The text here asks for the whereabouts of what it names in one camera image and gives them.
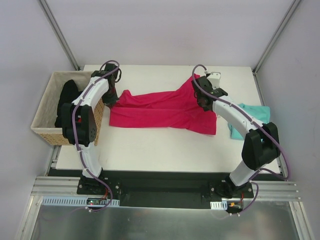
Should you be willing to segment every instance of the red cloth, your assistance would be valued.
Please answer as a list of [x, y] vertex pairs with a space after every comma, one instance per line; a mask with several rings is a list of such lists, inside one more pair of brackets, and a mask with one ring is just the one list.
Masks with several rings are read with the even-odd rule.
[[132, 96], [123, 91], [111, 109], [110, 126], [121, 128], [178, 128], [215, 135], [217, 116], [204, 111], [194, 97], [192, 77], [178, 90]]

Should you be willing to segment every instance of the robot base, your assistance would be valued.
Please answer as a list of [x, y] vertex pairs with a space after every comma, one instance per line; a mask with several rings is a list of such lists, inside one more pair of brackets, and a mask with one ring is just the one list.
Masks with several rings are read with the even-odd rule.
[[[105, 181], [103, 172], [98, 177], [101, 181]], [[104, 195], [106, 188], [94, 178], [85, 177], [81, 174], [76, 193], [79, 195]]]
[[[113, 197], [116, 198], [121, 194], [121, 181], [118, 178], [105, 178], [104, 171], [101, 171], [100, 176], [98, 177], [101, 181], [106, 183], [112, 193]], [[76, 193], [79, 195], [105, 195], [106, 193], [106, 187], [98, 182], [94, 178], [85, 177], [81, 174], [78, 187], [76, 190]]]
[[212, 187], [214, 189], [214, 193], [218, 195], [220, 198], [240, 199], [242, 196], [242, 193], [244, 195], [244, 198], [246, 199], [254, 198], [254, 191], [252, 188], [252, 184], [249, 182], [247, 182], [242, 186], [234, 187], [230, 183], [223, 181], [223, 182], [215, 183], [215, 185], [212, 185]]

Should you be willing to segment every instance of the cable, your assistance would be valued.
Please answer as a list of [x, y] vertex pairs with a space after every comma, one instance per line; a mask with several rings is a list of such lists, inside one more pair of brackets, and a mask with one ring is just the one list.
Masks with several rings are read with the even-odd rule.
[[267, 169], [267, 168], [261, 168], [260, 170], [263, 170], [263, 171], [267, 171], [269, 173], [271, 173], [272, 175], [276, 176], [277, 178], [279, 179], [282, 179], [282, 180], [288, 180], [289, 177], [291, 176], [291, 169], [290, 169], [290, 166], [289, 166], [289, 163], [288, 163], [288, 160], [287, 160], [287, 154], [285, 153], [285, 150], [282, 148], [282, 146], [280, 146], [280, 144], [269, 134], [267, 133], [258, 123], [256, 123], [255, 121], [253, 121], [253, 119], [244, 111], [242, 110], [239, 106], [227, 101], [227, 100], [224, 100], [224, 99], [221, 99], [219, 97], [216, 97], [216, 96], [213, 96], [211, 95], [210, 93], [206, 92], [204, 89], [202, 89], [199, 84], [197, 83], [196, 81], [196, 78], [195, 78], [195, 71], [198, 67], [202, 67], [205, 71], [207, 71], [207, 68], [202, 65], [202, 64], [198, 64], [196, 66], [194, 66], [193, 70], [192, 70], [192, 79], [193, 79], [193, 82], [194, 84], [197, 86], [197, 88], [203, 92], [205, 95], [207, 95], [208, 97], [214, 99], [214, 100], [217, 100], [217, 101], [220, 101], [220, 102], [223, 102], [225, 104], [228, 104], [230, 107], [233, 107], [235, 108], [236, 110], [238, 110], [246, 119], [248, 119], [250, 122], [252, 122], [252, 124], [257, 127], [261, 132], [263, 132], [263, 134], [265, 134], [268, 139], [270, 139], [272, 141], [272, 143], [280, 150], [282, 156], [283, 156], [283, 159], [284, 159], [284, 162], [285, 162], [285, 165], [286, 165], [286, 169], [287, 169], [287, 176], [284, 177], [284, 176], [280, 176], [278, 175], [277, 173]]
[[82, 99], [79, 100], [79, 102], [77, 103], [77, 105], [74, 107], [73, 111], [72, 111], [72, 128], [73, 128], [73, 134], [74, 134], [74, 141], [75, 141], [75, 148], [76, 150], [79, 152], [79, 156], [80, 156], [80, 160], [81, 160], [81, 164], [83, 166], [83, 168], [87, 171], [87, 173], [93, 177], [95, 180], [97, 180], [99, 183], [101, 183], [102, 185], [104, 185], [109, 193], [110, 193], [110, 201], [108, 201], [103, 207], [99, 208], [99, 209], [90, 209], [92, 212], [99, 212], [103, 209], [105, 209], [107, 206], [109, 206], [113, 200], [113, 193], [111, 191], [111, 188], [102, 180], [100, 180], [99, 178], [97, 178], [95, 175], [92, 174], [92, 172], [88, 169], [85, 161], [84, 161], [84, 157], [83, 157], [83, 153], [81, 148], [79, 147], [79, 140], [78, 140], [78, 134], [77, 134], [77, 127], [76, 127], [76, 112], [77, 109], [79, 108], [80, 104], [83, 102], [83, 99], [86, 97], [86, 95], [88, 94], [88, 92], [90, 91], [90, 89], [94, 86], [94, 84], [98, 83], [100, 80], [104, 79], [105, 77], [113, 74], [114, 72], [116, 72], [119, 69], [119, 62], [115, 61], [115, 60], [109, 60], [106, 61], [102, 66], [101, 69], [104, 65], [108, 64], [108, 63], [116, 63], [117, 67], [115, 69], [113, 69], [112, 71], [106, 73], [105, 75], [99, 77], [97, 80], [94, 81], [94, 83], [91, 83], [91, 85], [89, 85], [89, 87], [87, 88], [87, 90], [83, 93], [82, 95]]
[[238, 203], [241, 203], [241, 205], [243, 206], [244, 205], [244, 198], [245, 198], [245, 194], [244, 194], [244, 192], [241, 192], [241, 198], [240, 198], [240, 201], [238, 201], [238, 202], [236, 202], [237, 204]]
[[[113, 61], [113, 60], [106, 61], [104, 64], [101, 65], [100, 71], [102, 70], [102, 68], [103, 68], [106, 64], [108, 64], [108, 63], [110, 63], [110, 62], [116, 62], [116, 61]], [[119, 77], [118, 77], [118, 80], [115, 81], [115, 83], [118, 83], [118, 82], [120, 81], [121, 75], [122, 75], [122, 71], [121, 71], [121, 69], [119, 68]]]
[[250, 207], [252, 206], [252, 204], [255, 203], [255, 201], [256, 201], [256, 199], [257, 199], [257, 197], [258, 197], [259, 185], [258, 185], [258, 183], [253, 182], [253, 181], [252, 181], [251, 183], [256, 186], [256, 192], [255, 192], [255, 195], [254, 195], [254, 198], [252, 199], [252, 201], [249, 203], [248, 206], [246, 206], [246, 207], [241, 211], [241, 213], [245, 212], [248, 208], [250, 208]]
[[105, 189], [105, 194], [103, 195], [103, 197], [100, 198], [100, 201], [106, 200], [106, 199], [107, 199], [107, 196], [108, 196], [108, 189], [106, 188], [106, 189]]

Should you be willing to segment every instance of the black cloth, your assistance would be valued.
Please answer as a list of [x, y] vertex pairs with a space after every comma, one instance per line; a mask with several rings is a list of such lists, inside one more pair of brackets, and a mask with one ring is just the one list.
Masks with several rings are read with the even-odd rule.
[[56, 128], [62, 128], [62, 124], [61, 124], [61, 107], [62, 107], [62, 105], [65, 103], [68, 103], [68, 104], [72, 103], [72, 101], [77, 99], [81, 93], [82, 93], [82, 91], [78, 90], [78, 87], [77, 87], [75, 81], [73, 81], [72, 79], [67, 81], [63, 85], [62, 92], [60, 94], [58, 107], [56, 110], [56, 120], [54, 123], [54, 126]]

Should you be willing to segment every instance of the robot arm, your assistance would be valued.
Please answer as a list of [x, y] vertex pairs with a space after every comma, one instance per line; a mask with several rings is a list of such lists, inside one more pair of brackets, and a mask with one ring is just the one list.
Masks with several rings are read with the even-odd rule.
[[[91, 75], [88, 86], [82, 94], [72, 103], [63, 104], [62, 111], [62, 134], [68, 139], [69, 143], [74, 145], [79, 158], [82, 155], [82, 178], [93, 179], [94, 175], [101, 178], [102, 167], [99, 163], [94, 141], [97, 135], [97, 126], [94, 118], [94, 109], [99, 100], [107, 106], [112, 106], [118, 100], [115, 82], [118, 76], [118, 71], [105, 76], [108, 72], [115, 70], [117, 66], [112, 63], [107, 63], [104, 70], [94, 71]], [[75, 126], [78, 138], [78, 148], [76, 146], [74, 128], [72, 123], [72, 112], [75, 107], [78, 108], [75, 113]]]
[[247, 117], [244, 116], [234, 107], [235, 103], [228, 96], [227, 92], [221, 88], [213, 87], [208, 80], [211, 75], [210, 73], [199, 77], [196, 79], [196, 83], [215, 98], [204, 94], [199, 87], [192, 82], [198, 105], [205, 111], [213, 111], [223, 117], [228, 123], [232, 124], [244, 138], [241, 163], [229, 174], [224, 183], [215, 188], [215, 192], [220, 196], [232, 198], [233, 193], [243, 188], [261, 167], [271, 163], [280, 155], [279, 149], [253, 124], [253, 121], [262, 127], [277, 142], [279, 142], [278, 129], [274, 123], [264, 124], [242, 110]]

